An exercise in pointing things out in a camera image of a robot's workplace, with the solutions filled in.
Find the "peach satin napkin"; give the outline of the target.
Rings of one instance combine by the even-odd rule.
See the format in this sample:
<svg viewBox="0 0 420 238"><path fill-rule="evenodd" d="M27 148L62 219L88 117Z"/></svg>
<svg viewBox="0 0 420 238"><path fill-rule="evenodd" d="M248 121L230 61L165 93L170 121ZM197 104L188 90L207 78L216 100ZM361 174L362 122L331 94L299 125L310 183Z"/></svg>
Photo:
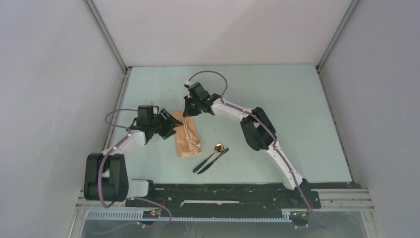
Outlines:
<svg viewBox="0 0 420 238"><path fill-rule="evenodd" d="M173 116L183 123L182 126L175 128L175 141L179 157L186 158L199 154L201 140L193 118L184 118L181 111L175 111Z"/></svg>

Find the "gold spoon dark handle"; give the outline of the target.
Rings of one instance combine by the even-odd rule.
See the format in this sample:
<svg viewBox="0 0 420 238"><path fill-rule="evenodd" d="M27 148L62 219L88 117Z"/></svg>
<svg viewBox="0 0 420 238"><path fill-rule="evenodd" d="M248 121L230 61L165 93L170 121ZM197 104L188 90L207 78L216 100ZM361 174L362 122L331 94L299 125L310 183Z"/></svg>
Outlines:
<svg viewBox="0 0 420 238"><path fill-rule="evenodd" d="M207 161L214 155L214 154L218 154L221 153L224 150L224 145L219 143L216 144L214 147L214 151L212 154L210 154L207 158L205 158L203 161L201 161L194 169L193 169L193 173L196 173L202 166L204 166Z"/></svg>

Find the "black table knife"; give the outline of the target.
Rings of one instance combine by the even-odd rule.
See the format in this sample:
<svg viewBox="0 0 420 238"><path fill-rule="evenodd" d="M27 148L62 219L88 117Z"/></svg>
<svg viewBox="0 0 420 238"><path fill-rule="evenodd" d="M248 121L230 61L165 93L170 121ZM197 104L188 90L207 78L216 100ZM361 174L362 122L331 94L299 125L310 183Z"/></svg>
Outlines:
<svg viewBox="0 0 420 238"><path fill-rule="evenodd" d="M226 154L230 149L226 148L224 149L215 159L213 159L210 163L208 163L203 169L201 169L198 174L204 173L206 170L208 170L220 157L222 157L224 154Z"/></svg>

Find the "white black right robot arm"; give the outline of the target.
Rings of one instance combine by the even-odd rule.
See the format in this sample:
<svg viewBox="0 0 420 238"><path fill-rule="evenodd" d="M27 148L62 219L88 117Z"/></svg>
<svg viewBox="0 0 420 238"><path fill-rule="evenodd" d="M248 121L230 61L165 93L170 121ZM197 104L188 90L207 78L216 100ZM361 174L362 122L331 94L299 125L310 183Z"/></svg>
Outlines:
<svg viewBox="0 0 420 238"><path fill-rule="evenodd" d="M184 85L189 94L184 97L185 109L183 117L193 117L201 113L222 116L239 122L247 144L255 151L269 154L274 167L279 171L288 193L288 201L294 207L303 206L307 200L309 182L294 168L275 135L276 130L265 111L256 107L248 109L236 105L219 94L209 94L207 90L196 82Z"/></svg>

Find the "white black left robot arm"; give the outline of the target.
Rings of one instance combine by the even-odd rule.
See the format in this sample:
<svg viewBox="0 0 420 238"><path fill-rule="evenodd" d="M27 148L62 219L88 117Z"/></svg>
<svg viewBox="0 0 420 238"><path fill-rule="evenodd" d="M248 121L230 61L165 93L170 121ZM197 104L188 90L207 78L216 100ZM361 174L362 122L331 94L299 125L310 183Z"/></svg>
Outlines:
<svg viewBox="0 0 420 238"><path fill-rule="evenodd" d="M152 181L132 179L127 173L126 160L138 149L147 145L154 135L167 139L176 133L175 128L183 125L166 109L158 106L139 106L137 116L129 126L123 126L126 134L115 145L99 153L87 156L84 198L106 202L123 202L137 197L144 206L152 206L157 194L152 190Z"/></svg>

